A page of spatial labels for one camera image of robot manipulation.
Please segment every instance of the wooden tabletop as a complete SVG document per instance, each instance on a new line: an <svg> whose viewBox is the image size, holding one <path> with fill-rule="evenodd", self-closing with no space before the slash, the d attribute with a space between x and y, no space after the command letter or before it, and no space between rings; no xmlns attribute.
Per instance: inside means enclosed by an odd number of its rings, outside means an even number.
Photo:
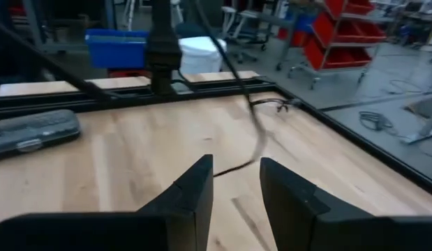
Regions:
<svg viewBox="0 0 432 251"><path fill-rule="evenodd" d="M98 81L103 86L140 82L145 80ZM64 85L48 82L23 91L65 90ZM14 86L0 90L17 92ZM261 93L254 99L275 96ZM430 194L307 113L276 113L268 104L258 112L268 135L263 156L374 215L432 215ZM78 116L79 140L0 162L0 220L27 212L135 211L202 155L214 154L214 172L220 172L248 160L256 141L241 96ZM258 163L215 179L208 250L276 250Z"/></svg>

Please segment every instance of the red shelving rack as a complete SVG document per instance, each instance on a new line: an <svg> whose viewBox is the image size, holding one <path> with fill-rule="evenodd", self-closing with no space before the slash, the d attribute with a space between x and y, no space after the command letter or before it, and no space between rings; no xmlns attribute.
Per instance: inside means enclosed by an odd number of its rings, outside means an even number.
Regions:
<svg viewBox="0 0 432 251"><path fill-rule="evenodd" d="M325 11L312 24L314 36L304 46L308 63L292 67L288 77L295 68L306 70L315 75L310 86L313 89L319 75L362 70L360 83L372 61L366 48L386 38L375 23L391 22L392 18L367 15L373 10L369 0L324 0L324 4Z"/></svg>

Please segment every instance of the concrete floor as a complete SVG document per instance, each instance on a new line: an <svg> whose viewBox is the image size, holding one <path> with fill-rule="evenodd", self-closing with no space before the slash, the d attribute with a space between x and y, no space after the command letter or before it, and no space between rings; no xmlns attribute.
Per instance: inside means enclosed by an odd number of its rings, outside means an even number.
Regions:
<svg viewBox="0 0 432 251"><path fill-rule="evenodd" d="M150 26L149 14L135 16L134 29L146 30ZM403 110L403 106L422 98L424 92L432 93L432 65L428 60L432 53L420 52L399 45L381 44L378 55L361 84L357 83L360 72L346 72L326 76L309 90L313 76L303 71L287 76L291 66L304 60L298 48L292 48L283 69L275 71L281 55L283 42L271 39L267 50L261 52L252 48L252 53L260 56L257 62L245 61L238 64L237 70L254 70L268 76L313 106L328 111L327 114L350 129L382 147L400 160L408 163L422 174L432 178L432 139L420 144L408 146L400 139L384 132L373 132L364 128L358 120L359 111L374 111L390 119L400 135L417 132L423 125L423 119ZM107 77L105 70L95 69L89 63L87 52L69 53L55 56L66 68L85 79ZM411 84L392 80L402 80Z"/></svg>

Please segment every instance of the workshop background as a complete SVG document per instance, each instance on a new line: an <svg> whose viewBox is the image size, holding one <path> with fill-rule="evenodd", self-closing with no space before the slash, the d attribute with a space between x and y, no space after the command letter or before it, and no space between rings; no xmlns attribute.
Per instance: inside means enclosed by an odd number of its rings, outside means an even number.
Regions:
<svg viewBox="0 0 432 251"><path fill-rule="evenodd" d="M0 3L7 5L3 22L10 29L81 78L149 76L142 52L123 44L145 38L150 1ZM204 36L187 1L171 4L172 26L180 38ZM268 76L432 179L432 137L406 143L432 125L432 1L200 4L237 70ZM189 41L192 47L197 40ZM52 79L56 76L0 49L0 84ZM424 128L423 134L430 133Z"/></svg>

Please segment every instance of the metal cart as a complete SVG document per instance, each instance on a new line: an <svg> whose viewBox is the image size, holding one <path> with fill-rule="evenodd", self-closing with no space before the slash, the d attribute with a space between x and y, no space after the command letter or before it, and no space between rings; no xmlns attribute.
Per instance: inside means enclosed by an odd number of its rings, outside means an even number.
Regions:
<svg viewBox="0 0 432 251"><path fill-rule="evenodd" d="M345 7L348 4L348 0L345 0L343 2L343 7L342 7L342 11L341 14L338 18L335 18L334 15L332 14L332 12L329 10L329 8L325 5L325 3L322 5L323 8L329 13L329 16L336 20L336 23L334 25L334 33L333 36L330 40L330 42L327 45L324 45L325 47L325 53L322 59L322 63L320 66L320 69L314 69L310 66L309 63L307 62L301 62L300 64L297 64L293 67L291 67L291 69L288 72L288 77L291 78L292 77L292 73L294 70L296 69L301 69L301 70L305 70L306 72L312 74L314 76L311 85L310 85L310 90L314 89L315 84L320 81L320 77L324 76L324 75L332 75L332 74L338 74L344 71L351 71L351 70L362 70L362 73L358 79L358 83L361 83L361 81L363 80L364 76L366 75L366 73L368 72L369 66L371 65L372 62L367 63L365 66L360 66L360 67L347 67L347 68L330 68L330 69L324 69L325 63L326 63L326 59L327 56L329 55L330 51L332 48L334 47L376 47L373 57L375 58L375 56L378 53L378 49L379 49L379 44L380 43L335 43L334 39L336 37L337 31L338 31L338 27L339 24L341 23L342 20L363 20L366 22L374 22L374 23L381 23L381 22L391 22L393 21L393 18L390 17L377 17L377 16L372 16L372 15L357 15L357 14L352 14L352 13L344 13Z"/></svg>

